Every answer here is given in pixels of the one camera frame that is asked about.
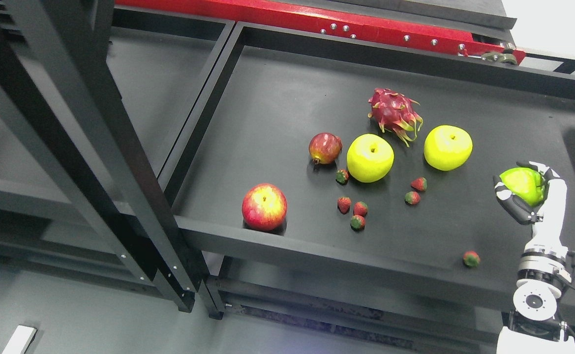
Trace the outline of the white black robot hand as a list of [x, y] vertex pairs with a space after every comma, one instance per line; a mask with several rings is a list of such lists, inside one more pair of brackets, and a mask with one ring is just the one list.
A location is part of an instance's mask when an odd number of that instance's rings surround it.
[[521, 225], [532, 226], [527, 247], [564, 248], [561, 232], [564, 223], [568, 186], [550, 166], [533, 161], [517, 161], [519, 167], [530, 168], [541, 175], [545, 199], [537, 209], [508, 188], [499, 176], [493, 177], [494, 193], [500, 206]]

